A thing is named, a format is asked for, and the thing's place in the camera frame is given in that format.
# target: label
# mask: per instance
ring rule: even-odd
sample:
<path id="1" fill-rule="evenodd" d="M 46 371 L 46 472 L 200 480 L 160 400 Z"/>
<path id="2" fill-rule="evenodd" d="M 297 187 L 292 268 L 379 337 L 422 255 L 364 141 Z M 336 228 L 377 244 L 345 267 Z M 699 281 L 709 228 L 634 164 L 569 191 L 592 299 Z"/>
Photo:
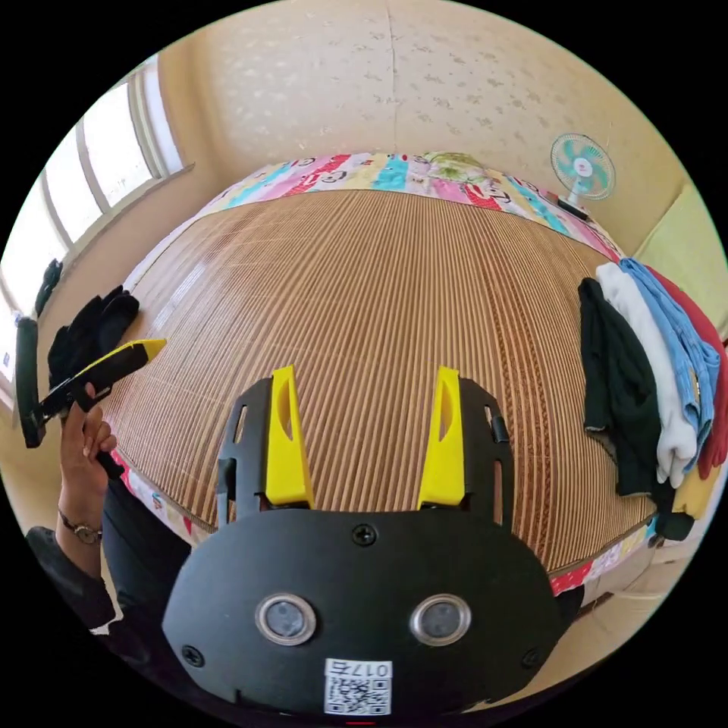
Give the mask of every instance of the label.
<path id="1" fill-rule="evenodd" d="M 324 712 L 328 715 L 389 715 L 392 663 L 326 660 Z"/>

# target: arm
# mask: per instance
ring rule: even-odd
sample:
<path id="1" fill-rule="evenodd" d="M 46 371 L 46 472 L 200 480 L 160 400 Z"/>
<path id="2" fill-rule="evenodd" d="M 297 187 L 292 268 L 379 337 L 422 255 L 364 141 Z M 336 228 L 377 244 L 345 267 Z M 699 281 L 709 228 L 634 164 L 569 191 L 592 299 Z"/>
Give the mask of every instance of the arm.
<path id="1" fill-rule="evenodd" d="M 94 396 L 88 384 L 86 392 Z M 103 411 L 85 413 L 74 404 L 61 427 L 61 496 L 55 533 L 34 528 L 28 545 L 66 603 L 89 629 L 114 619 L 115 610 L 101 578 L 101 531 L 106 471 L 96 459 L 116 447 Z M 79 538 L 69 526 L 85 526 L 93 538 Z"/>
<path id="2" fill-rule="evenodd" d="M 94 397 L 91 384 L 86 385 L 86 393 Z M 100 406 L 85 413 L 75 403 L 62 423 L 62 483 L 55 528 L 55 540 L 66 558 L 96 580 L 101 579 L 101 541 L 79 538 L 73 526 L 85 527 L 91 536 L 102 529 L 108 476 L 97 456 L 116 447 L 116 438 L 103 420 Z"/>

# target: wall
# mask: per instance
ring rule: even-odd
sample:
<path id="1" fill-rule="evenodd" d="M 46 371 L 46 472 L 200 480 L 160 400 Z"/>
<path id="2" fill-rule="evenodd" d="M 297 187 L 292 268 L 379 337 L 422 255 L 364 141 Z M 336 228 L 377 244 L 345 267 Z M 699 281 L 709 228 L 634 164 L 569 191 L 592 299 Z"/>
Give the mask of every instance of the wall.
<path id="1" fill-rule="evenodd" d="M 677 200 L 635 253 L 678 284 L 728 337 L 728 261 L 698 191 L 686 184 Z"/>
<path id="2" fill-rule="evenodd" d="M 651 123 L 600 74 L 465 5 L 287 0 L 219 21 L 193 45 L 200 106 L 229 184 L 303 156 L 440 149 L 561 192 L 551 144 L 581 132 L 608 145 L 617 168 L 614 195 L 589 207 L 631 254 L 685 177 Z"/>
<path id="3" fill-rule="evenodd" d="M 159 78 L 168 121 L 185 165 L 191 169 L 166 180 L 119 215 L 64 273 L 39 320 L 39 393 L 48 390 L 47 353 L 55 332 L 96 294 L 106 295 L 124 282 L 137 263 L 169 232 L 198 212 L 221 192 L 218 160 L 209 145 L 205 120 L 198 112 L 190 85 L 188 39 L 159 56 Z M 0 417 L 0 467 L 14 473 L 12 482 L 23 493 L 22 513 L 45 518 L 55 513 L 47 505 L 49 493 L 60 484 L 58 446 L 60 429 L 51 422 L 43 444 L 27 450 L 18 427 L 12 428 L 6 413 Z M 10 488 L 14 507 L 20 507 Z"/>

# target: bamboo mat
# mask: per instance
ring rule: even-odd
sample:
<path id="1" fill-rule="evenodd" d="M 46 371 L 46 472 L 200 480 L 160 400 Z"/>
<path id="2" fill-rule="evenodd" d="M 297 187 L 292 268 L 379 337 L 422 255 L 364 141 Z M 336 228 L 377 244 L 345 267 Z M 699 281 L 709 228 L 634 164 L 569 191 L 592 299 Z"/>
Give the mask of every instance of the bamboo mat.
<path id="1" fill-rule="evenodd" d="M 500 401 L 516 465 L 514 532 L 553 572 L 649 516 L 582 430 L 577 286 L 601 254 L 536 223 L 350 190 L 204 217 L 134 288 L 127 339 L 166 337 L 107 410 L 121 449 L 215 526 L 232 402 L 296 371 L 316 506 L 414 508 L 439 365 Z"/>

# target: red shirt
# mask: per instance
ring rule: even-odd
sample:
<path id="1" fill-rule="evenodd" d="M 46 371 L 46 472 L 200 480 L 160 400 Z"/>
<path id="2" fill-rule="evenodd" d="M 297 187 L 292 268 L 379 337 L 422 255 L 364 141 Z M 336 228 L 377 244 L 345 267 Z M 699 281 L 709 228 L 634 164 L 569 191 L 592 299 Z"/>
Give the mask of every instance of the red shirt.
<path id="1" fill-rule="evenodd" d="M 698 458 L 698 471 L 700 477 L 705 480 L 710 474 L 711 468 L 721 465 L 728 457 L 728 356 L 726 356 L 726 350 L 723 348 L 720 335 L 708 317 L 700 310 L 698 304 L 687 293 L 683 293 L 672 281 L 668 281 L 667 278 L 650 268 L 649 265 L 647 268 L 662 283 L 675 303 L 682 307 L 692 325 L 695 326 L 698 336 L 706 344 L 710 344 L 720 357 L 720 371 L 718 372 L 718 382 L 713 400 L 715 408 L 713 427 Z"/>

